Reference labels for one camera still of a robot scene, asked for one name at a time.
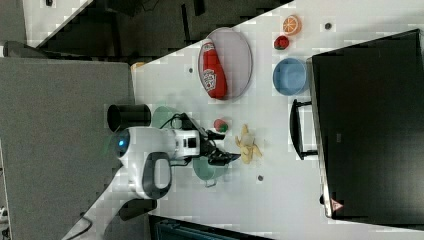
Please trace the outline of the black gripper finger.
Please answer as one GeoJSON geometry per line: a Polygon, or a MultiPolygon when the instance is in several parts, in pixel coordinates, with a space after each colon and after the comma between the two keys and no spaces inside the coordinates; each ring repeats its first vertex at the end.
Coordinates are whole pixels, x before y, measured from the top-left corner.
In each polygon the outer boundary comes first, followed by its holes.
{"type": "Polygon", "coordinates": [[[207,135],[209,140],[224,140],[225,139],[224,134],[218,134],[211,131],[207,132],[207,135]]]}
{"type": "Polygon", "coordinates": [[[228,164],[232,161],[237,160],[240,157],[241,157],[240,154],[229,153],[229,152],[221,152],[221,153],[218,153],[217,155],[215,155],[213,157],[213,163],[214,164],[228,164]]]}

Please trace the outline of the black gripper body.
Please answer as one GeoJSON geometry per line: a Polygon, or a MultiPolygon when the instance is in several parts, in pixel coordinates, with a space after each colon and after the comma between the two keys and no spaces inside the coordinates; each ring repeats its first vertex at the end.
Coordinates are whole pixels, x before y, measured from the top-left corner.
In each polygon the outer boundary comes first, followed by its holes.
{"type": "Polygon", "coordinates": [[[213,163],[213,157],[217,155],[218,153],[224,152],[220,150],[217,146],[215,141],[216,140],[209,140],[207,132],[211,130],[205,130],[203,127],[201,127],[195,120],[190,118],[186,113],[180,114],[180,120],[182,122],[181,129],[182,130],[196,130],[199,133],[200,138],[200,155],[208,158],[208,163],[210,165],[215,166],[224,166],[226,164],[214,164],[213,163]]]}

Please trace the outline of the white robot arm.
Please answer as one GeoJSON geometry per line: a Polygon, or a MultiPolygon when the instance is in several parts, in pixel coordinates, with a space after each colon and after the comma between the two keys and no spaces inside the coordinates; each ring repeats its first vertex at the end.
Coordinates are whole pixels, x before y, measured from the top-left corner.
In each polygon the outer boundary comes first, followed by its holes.
{"type": "Polygon", "coordinates": [[[161,127],[128,127],[117,135],[121,167],[111,183],[61,240],[103,240],[105,231],[121,208],[135,199],[158,200],[172,185],[172,162],[204,157],[213,166],[239,158],[216,145],[224,135],[202,128],[185,113],[161,127]]]}

